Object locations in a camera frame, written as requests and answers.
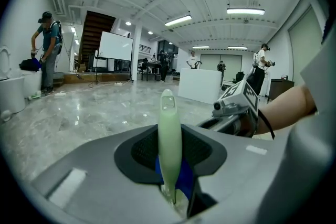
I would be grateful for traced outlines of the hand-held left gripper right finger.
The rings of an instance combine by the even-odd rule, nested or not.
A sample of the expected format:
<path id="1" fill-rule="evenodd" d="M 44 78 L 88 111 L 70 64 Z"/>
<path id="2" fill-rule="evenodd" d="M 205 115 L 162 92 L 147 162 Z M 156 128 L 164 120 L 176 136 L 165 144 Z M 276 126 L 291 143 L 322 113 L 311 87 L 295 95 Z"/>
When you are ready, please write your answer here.
<path id="1" fill-rule="evenodd" d="M 279 216 L 279 137 L 261 140 L 183 124 L 184 157 L 193 170 L 189 218 L 277 218 Z"/>

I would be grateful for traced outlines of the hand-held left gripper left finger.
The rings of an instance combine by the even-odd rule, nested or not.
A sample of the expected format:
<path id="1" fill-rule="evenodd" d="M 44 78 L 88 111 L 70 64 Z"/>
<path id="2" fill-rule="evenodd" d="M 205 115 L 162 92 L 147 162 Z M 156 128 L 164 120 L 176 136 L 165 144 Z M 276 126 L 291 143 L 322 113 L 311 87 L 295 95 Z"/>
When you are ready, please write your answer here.
<path id="1" fill-rule="evenodd" d="M 114 153 L 155 125 L 82 144 L 32 181 L 38 207 L 53 223 L 181 223 L 157 185 L 137 184 L 117 167 Z"/>

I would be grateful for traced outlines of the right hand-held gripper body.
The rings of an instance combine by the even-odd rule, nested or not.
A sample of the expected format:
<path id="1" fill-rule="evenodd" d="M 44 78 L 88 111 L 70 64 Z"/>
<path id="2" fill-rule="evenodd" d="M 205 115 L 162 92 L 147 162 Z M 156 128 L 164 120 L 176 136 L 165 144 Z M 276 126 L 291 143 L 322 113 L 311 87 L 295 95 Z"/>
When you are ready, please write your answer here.
<path id="1" fill-rule="evenodd" d="M 215 132 L 252 137 L 258 127 L 258 95 L 246 79 L 227 88 L 213 103 L 212 117 L 198 126 Z"/>

